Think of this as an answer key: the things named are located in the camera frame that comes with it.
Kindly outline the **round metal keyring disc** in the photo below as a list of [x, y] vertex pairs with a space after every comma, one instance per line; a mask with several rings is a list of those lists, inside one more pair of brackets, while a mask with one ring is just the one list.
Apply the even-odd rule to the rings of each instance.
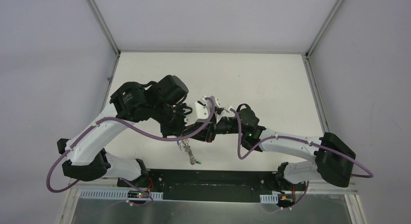
[[193, 151], [190, 146], [190, 142], [188, 139], [183, 139], [181, 141], [177, 141], [177, 145], [182, 152], [185, 152], [189, 157], [189, 162], [191, 165], [196, 165], [196, 157], [193, 154]]

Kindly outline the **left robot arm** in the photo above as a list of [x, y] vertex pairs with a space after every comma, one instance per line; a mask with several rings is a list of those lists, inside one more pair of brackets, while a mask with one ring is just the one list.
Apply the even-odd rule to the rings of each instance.
[[192, 111], [184, 102], [188, 93], [187, 86], [174, 75], [147, 84], [124, 83], [83, 133], [58, 141], [59, 152], [68, 152], [62, 164], [63, 174], [80, 181], [119, 177], [135, 187], [143, 187], [148, 174], [143, 171], [142, 160], [119, 158], [105, 150], [105, 146], [128, 126], [149, 119], [159, 123], [163, 138], [181, 136], [185, 116]]

